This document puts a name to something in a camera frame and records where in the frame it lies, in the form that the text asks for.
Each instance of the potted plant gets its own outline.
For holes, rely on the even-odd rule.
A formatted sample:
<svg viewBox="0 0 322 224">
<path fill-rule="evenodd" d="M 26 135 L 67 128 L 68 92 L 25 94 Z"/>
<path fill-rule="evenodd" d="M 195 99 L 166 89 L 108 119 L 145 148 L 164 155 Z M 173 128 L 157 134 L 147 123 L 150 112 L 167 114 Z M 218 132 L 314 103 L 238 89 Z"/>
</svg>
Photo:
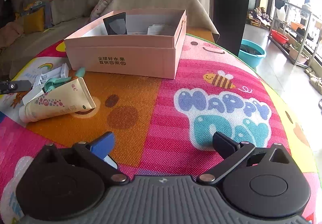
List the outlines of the potted plant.
<svg viewBox="0 0 322 224">
<path fill-rule="evenodd" d="M 293 60 L 296 60 L 297 55 L 298 55 L 298 51 L 300 50 L 300 48 L 301 48 L 301 44 L 298 43 L 298 42 L 290 45 L 290 47 L 289 47 L 289 55 L 291 56 L 291 58 Z M 309 59 L 310 58 L 307 56 L 307 54 L 302 51 L 300 58 L 298 58 L 298 62 L 304 64 Z"/>
</svg>

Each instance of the cream tube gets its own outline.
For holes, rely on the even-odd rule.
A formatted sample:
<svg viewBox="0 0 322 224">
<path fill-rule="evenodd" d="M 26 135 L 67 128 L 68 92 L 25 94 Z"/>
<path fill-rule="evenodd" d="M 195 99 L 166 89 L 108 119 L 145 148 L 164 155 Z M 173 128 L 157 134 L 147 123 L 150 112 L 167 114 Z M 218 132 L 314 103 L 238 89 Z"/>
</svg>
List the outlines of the cream tube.
<svg viewBox="0 0 322 224">
<path fill-rule="evenodd" d="M 84 79 L 77 78 L 20 107 L 19 117 L 28 123 L 95 107 Z"/>
</svg>

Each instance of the metal screw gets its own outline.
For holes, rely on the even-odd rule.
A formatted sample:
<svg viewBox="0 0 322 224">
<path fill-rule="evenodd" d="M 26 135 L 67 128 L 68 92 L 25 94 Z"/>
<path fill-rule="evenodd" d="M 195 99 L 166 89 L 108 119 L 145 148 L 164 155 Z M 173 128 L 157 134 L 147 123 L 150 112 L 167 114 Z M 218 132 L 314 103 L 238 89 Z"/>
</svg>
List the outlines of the metal screw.
<svg viewBox="0 0 322 224">
<path fill-rule="evenodd" d="M 124 181 L 127 180 L 127 178 L 128 177 L 126 175 L 124 175 L 124 174 L 114 174 L 111 177 L 112 181 L 114 181 L 114 182 L 124 182 Z"/>
<path fill-rule="evenodd" d="M 213 182 L 216 178 L 212 174 L 201 174 L 199 176 L 199 179 L 204 181 L 204 182 Z"/>
</svg>

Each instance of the black pillar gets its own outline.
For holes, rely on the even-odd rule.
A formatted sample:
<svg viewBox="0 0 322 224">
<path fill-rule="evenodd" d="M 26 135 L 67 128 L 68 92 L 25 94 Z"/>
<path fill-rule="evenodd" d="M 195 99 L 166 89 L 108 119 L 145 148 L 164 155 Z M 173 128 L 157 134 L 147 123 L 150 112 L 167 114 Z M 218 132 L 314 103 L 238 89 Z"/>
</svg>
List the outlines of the black pillar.
<svg viewBox="0 0 322 224">
<path fill-rule="evenodd" d="M 213 22 L 220 37 L 217 44 L 238 55 L 249 0 L 214 0 Z"/>
</svg>

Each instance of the colorful foam play mat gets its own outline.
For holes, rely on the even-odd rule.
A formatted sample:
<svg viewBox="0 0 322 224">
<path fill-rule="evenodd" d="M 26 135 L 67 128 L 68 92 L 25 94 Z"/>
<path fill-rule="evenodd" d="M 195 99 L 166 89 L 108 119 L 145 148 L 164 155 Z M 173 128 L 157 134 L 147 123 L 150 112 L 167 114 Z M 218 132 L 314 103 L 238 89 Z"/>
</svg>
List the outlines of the colorful foam play mat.
<svg viewBox="0 0 322 224">
<path fill-rule="evenodd" d="M 64 43 L 59 41 L 31 60 L 15 80 L 33 81 L 66 61 Z M 27 125 L 18 115 L 26 93 L 0 96 L 0 214 L 4 224 L 23 216 L 15 188 L 45 143 L 70 147 L 107 131 L 116 137 L 110 156 L 130 177 L 201 174 L 223 160 L 212 148 L 217 131 L 256 147 L 282 143 L 310 184 L 311 197 L 302 216 L 313 224 L 322 223 L 317 168 L 295 114 L 228 51 L 186 35 L 174 80 L 94 72 L 86 72 L 84 80 L 95 109 Z"/>
</svg>

